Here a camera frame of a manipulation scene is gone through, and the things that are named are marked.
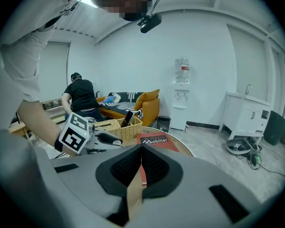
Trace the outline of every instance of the person in black shirt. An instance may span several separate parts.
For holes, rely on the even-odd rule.
[[[61,99],[66,111],[66,120],[73,111],[80,116],[93,117],[99,122],[103,121],[92,83],[89,80],[82,79],[79,73],[73,73],[71,79],[72,83],[66,88]],[[70,99],[72,99],[73,110],[69,104]]]

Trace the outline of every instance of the floor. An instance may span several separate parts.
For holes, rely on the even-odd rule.
[[[253,170],[248,166],[246,158],[240,160],[230,154],[225,148],[225,143],[229,138],[229,134],[225,131],[189,127],[187,132],[170,129],[169,133],[181,140],[195,157],[215,164],[244,184],[261,202],[278,194],[285,186],[285,177],[267,172],[262,168]],[[42,140],[37,141],[33,136],[31,140],[35,145],[44,148],[50,159],[60,154]],[[285,175],[285,146],[282,144],[271,146],[264,140],[260,142],[260,145],[262,146],[260,154],[262,166]]]

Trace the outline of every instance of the person in white shirt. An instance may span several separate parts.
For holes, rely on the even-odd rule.
[[[55,146],[60,128],[39,102],[38,61],[55,22],[73,0],[24,0],[0,33],[0,130],[8,129],[17,111],[25,125]],[[129,21],[145,12],[148,0],[92,0]],[[68,148],[56,149],[70,153]]]

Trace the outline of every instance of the red book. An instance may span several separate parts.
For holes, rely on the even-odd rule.
[[[175,145],[172,143],[170,137],[166,133],[145,133],[137,135],[137,143],[145,143],[151,146],[165,148],[179,152]],[[147,185],[146,173],[143,166],[140,166],[142,185]]]

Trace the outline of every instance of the blue pillow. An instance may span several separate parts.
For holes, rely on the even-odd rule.
[[[115,96],[109,96],[104,100],[104,103],[112,103],[115,100]]]

